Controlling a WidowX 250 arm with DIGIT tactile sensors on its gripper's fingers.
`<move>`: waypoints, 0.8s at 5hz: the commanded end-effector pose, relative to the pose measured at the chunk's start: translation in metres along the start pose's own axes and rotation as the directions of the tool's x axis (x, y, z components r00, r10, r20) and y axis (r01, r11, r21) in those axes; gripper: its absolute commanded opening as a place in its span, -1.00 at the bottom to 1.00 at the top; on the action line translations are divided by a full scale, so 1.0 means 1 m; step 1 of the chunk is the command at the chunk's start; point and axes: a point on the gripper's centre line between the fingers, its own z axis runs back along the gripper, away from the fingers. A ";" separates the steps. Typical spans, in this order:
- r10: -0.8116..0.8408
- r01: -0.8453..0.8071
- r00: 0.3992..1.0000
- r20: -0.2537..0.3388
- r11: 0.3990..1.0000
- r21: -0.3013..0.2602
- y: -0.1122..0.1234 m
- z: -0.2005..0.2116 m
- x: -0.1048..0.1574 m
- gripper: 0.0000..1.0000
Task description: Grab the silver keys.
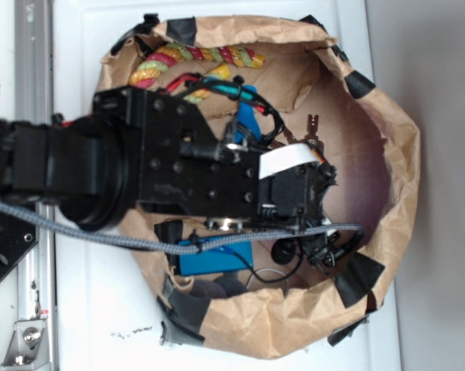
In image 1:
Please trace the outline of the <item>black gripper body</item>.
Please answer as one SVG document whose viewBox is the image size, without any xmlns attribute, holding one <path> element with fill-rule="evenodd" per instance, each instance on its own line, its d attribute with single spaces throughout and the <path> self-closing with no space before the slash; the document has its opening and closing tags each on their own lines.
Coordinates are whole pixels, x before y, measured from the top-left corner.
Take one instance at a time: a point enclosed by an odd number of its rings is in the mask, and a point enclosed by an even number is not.
<svg viewBox="0 0 465 371">
<path fill-rule="evenodd" d="M 210 228 L 304 230 L 321 223 L 336 171 L 312 148 L 282 165 L 279 150 L 214 135 L 193 104 L 133 87 L 94 96 L 94 118 L 115 132 L 124 158 L 124 207 L 203 217 Z"/>
</svg>

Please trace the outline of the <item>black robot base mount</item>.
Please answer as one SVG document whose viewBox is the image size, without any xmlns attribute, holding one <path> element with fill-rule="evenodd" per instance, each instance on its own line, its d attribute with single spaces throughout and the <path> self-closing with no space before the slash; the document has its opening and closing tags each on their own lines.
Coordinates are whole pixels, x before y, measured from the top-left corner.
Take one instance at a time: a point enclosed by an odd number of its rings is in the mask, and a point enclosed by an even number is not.
<svg viewBox="0 0 465 371">
<path fill-rule="evenodd" d="M 36 227 L 0 213 L 0 284 L 36 243 Z"/>
</svg>

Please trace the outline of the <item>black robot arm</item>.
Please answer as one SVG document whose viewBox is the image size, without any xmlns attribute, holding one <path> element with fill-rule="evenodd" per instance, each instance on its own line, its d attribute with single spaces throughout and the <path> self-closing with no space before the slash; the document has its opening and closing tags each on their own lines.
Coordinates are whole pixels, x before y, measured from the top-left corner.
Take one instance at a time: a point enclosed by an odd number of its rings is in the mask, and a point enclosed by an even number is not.
<svg viewBox="0 0 465 371">
<path fill-rule="evenodd" d="M 304 230 L 335 176 L 308 145 L 219 139 L 195 105 L 134 87 L 96 94 L 68 125 L 0 121 L 0 202 L 57 205 L 89 231 L 135 207 L 210 229 Z"/>
</svg>

